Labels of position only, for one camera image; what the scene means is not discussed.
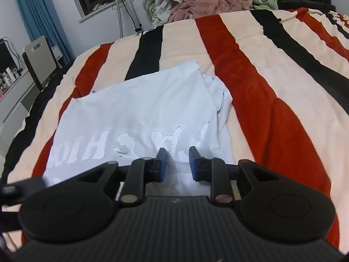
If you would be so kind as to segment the white t-shirt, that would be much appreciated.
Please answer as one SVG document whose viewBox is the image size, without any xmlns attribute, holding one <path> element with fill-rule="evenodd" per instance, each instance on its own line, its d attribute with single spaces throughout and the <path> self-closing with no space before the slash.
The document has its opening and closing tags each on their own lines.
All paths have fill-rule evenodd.
<svg viewBox="0 0 349 262">
<path fill-rule="evenodd" d="M 195 182 L 189 149 L 234 162 L 227 119 L 232 96 L 216 76 L 194 60 L 139 76 L 70 101 L 50 150 L 44 178 L 58 184 L 106 162 L 120 166 L 167 151 L 164 181 L 150 183 L 150 196 L 209 194 Z"/>
</svg>

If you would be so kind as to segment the white desk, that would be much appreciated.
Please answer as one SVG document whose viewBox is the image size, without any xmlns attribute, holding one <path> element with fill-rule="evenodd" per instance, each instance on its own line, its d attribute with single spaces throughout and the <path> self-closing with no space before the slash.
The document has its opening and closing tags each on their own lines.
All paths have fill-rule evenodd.
<svg viewBox="0 0 349 262">
<path fill-rule="evenodd" d="M 22 101 L 32 88 L 34 88 L 34 81 L 26 70 L 1 98 L 1 123 L 3 124 L 1 140 L 6 145 L 10 145 L 28 115 L 28 109 Z"/>
</svg>

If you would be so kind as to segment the striped red cream black blanket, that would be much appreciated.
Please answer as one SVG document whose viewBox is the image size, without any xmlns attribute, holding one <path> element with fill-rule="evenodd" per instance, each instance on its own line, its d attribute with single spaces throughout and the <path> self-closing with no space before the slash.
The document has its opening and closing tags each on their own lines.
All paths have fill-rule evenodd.
<svg viewBox="0 0 349 262">
<path fill-rule="evenodd" d="M 328 241 L 348 251 L 348 17 L 300 8 L 183 20 L 101 44 L 36 98 L 5 158 L 12 181 L 41 175 L 70 100 L 143 72 L 196 59 L 233 97 L 233 155 L 329 195 Z"/>
</svg>

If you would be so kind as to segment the beige chair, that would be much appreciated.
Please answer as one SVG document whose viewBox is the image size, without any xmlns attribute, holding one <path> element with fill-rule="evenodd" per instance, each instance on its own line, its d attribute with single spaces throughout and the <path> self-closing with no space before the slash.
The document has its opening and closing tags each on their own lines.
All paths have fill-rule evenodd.
<svg viewBox="0 0 349 262">
<path fill-rule="evenodd" d="M 26 67 L 39 91 L 43 83 L 57 70 L 58 63 L 45 36 L 24 47 L 22 54 Z"/>
</svg>

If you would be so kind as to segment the metal tripod stand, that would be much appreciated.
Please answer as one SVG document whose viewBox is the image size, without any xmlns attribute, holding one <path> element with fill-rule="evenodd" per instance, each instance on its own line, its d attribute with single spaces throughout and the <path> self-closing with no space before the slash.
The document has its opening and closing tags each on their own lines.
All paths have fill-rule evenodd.
<svg viewBox="0 0 349 262">
<path fill-rule="evenodd" d="M 130 18 L 132 25 L 134 26 L 134 31 L 137 35 L 142 35 L 144 30 L 143 26 L 139 20 L 139 16 L 135 11 L 135 7 L 133 5 L 132 0 L 115 0 L 116 2 L 116 12 L 119 21 L 119 32 L 120 38 L 124 37 L 123 24 L 122 24 L 122 14 L 121 14 L 121 6 L 123 5 L 128 17 Z"/>
</svg>

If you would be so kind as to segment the blue curtain left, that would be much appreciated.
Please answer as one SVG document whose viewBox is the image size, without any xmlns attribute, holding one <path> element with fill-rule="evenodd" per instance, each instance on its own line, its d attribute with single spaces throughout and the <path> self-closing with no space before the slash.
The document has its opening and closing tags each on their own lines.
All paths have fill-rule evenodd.
<svg viewBox="0 0 349 262">
<path fill-rule="evenodd" d="M 50 46 L 58 46 L 63 60 L 73 60 L 72 50 L 52 0 L 16 0 L 31 41 L 45 36 Z"/>
</svg>

